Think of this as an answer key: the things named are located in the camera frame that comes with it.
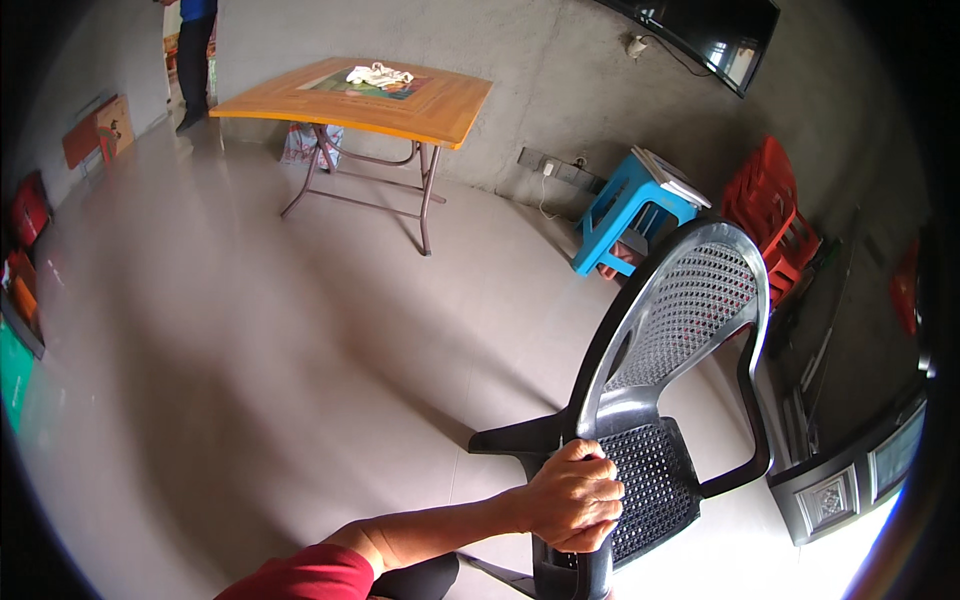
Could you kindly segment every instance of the wooden table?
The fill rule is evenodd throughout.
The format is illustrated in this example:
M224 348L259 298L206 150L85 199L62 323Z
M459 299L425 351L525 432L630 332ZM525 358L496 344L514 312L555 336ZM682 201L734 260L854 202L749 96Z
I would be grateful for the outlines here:
M456 150L463 145L492 84L450 71L403 62L379 61L390 68L409 71L414 76L414 80L408 84L398 84L386 89L366 84L348 84L346 77L354 66L370 66L374 60L340 58L321 60L227 100L212 108L210 116L312 123L317 139L325 143L317 144L303 188L283 209L282 216L286 217L308 193L386 210L420 221L422 253L424 256L429 256L431 251L426 228L427 207L430 200L441 204L446 202L444 198L431 192L440 149ZM350 153L333 143L326 131L328 125L340 125L409 139L412 147L410 156L404 160L381 160ZM426 144L433 145L429 163ZM340 173L421 192L423 200L420 214L310 189L321 153L328 165L327 172L331 175L337 172L330 159L327 145L336 148L344 156L397 167L408 164L419 154L420 186L344 171Z

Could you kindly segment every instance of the power outlet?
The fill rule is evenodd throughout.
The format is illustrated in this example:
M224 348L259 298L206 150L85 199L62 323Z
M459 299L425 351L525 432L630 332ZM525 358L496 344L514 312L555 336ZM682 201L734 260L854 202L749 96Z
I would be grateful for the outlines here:
M516 160L516 164L540 173L541 175L555 177L560 181L569 183L590 194L598 193L604 184L607 183L602 178L598 178L576 165L563 162L559 158L546 155L532 148L524 148L520 152L520 157Z

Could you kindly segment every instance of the tiled floor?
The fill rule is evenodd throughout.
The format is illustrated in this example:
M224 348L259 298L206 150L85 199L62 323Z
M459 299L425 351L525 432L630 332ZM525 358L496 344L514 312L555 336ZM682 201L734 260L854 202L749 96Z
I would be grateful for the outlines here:
M438 181L449 202L431 207L423 258L416 222L387 213L308 197L281 221L301 169L224 147L214 122L183 138L173 125L64 203L39 261L49 352L21 442L104 597L211 597L346 521L521 484L513 459L462 448L567 401L618 291L573 274L569 225ZM752 451L733 361L709 358L661 404L701 479ZM765 482L702 514L619 574L617 597L783 597L798 551ZM470 550L529 571L527 537ZM465 567L449 597L519 596Z

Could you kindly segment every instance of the doorway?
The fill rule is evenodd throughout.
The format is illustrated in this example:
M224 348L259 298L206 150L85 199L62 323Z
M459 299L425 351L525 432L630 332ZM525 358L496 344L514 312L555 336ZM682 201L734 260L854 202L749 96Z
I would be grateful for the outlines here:
M177 76L177 48L180 38L180 0L163 9L163 60L167 66L167 112L179 121L186 111L183 93L180 91L180 80ZM210 106L217 104L217 21L213 22L213 33L206 44L207 63L207 103Z

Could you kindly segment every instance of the blue shirt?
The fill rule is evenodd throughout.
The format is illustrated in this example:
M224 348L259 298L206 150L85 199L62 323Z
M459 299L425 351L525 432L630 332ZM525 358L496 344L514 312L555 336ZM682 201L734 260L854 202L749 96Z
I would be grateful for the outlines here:
M193 21L217 13L217 0L180 0L180 18Z

